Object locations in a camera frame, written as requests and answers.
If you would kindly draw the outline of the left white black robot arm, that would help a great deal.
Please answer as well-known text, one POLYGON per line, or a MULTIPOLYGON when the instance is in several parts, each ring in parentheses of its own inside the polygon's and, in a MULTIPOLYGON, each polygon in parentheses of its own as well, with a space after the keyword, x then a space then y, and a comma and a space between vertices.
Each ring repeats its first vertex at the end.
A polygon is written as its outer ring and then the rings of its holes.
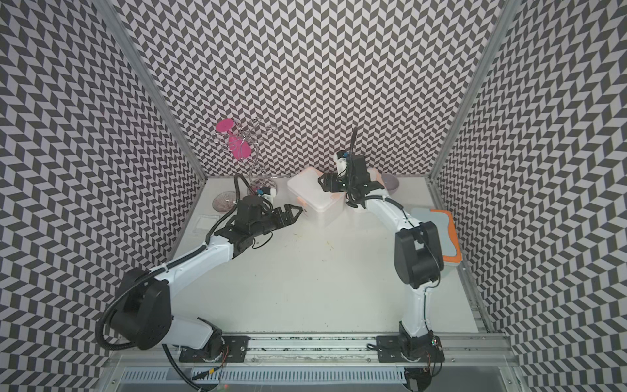
POLYGON ((113 302, 96 323, 97 344, 108 351, 177 346, 196 351, 207 362, 225 357, 220 328, 205 318, 178 315, 173 301, 187 286, 210 270, 233 261, 262 235, 295 224, 303 208, 273 204, 254 189, 243 195, 248 181, 233 179, 235 198, 217 218, 203 242, 193 250, 151 269, 135 268, 124 275, 113 302))

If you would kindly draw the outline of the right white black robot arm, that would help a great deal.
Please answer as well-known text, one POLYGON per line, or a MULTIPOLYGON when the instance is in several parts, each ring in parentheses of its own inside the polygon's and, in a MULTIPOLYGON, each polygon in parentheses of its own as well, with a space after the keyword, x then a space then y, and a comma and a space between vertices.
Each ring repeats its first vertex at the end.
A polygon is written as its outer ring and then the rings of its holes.
POLYGON ((439 286, 444 268, 437 226, 412 217, 392 199, 385 186, 371 178, 364 156, 341 150, 334 161, 337 172, 318 178, 323 191, 345 194, 349 207, 374 214, 394 232, 394 268, 409 292, 397 350, 409 362, 442 364, 442 343, 428 320, 429 294, 439 286))

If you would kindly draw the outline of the blue first aid kit box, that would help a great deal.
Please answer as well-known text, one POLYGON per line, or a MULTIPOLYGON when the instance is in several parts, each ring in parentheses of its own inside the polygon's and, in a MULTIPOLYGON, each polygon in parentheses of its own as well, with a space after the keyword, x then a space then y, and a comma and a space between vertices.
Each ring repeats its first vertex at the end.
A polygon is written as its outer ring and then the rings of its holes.
POLYGON ((446 266, 459 266, 462 252, 453 216, 449 211, 415 207, 411 215, 422 222, 432 222, 439 232, 443 261, 446 266))

